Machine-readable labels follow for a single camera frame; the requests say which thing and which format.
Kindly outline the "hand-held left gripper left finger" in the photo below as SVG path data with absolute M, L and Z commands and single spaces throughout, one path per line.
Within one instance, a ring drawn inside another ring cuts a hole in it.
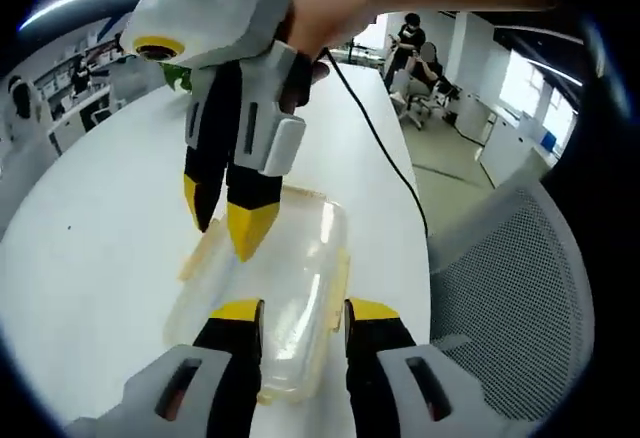
M 176 345 L 133 375 L 121 401 L 78 418 L 68 437 L 247 437 L 261 388 L 264 301 L 212 312 L 192 345 Z

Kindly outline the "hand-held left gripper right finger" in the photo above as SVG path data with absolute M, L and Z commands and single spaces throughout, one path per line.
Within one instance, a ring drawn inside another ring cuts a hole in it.
M 358 437 L 499 437 L 480 382 L 432 345 L 418 345 L 394 309 L 344 304 L 346 388 Z

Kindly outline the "person's right hand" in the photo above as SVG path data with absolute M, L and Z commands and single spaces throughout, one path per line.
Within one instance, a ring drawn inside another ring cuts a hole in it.
M 381 0 L 292 0 L 284 42 L 316 60 L 320 52 L 362 32 L 382 12 Z

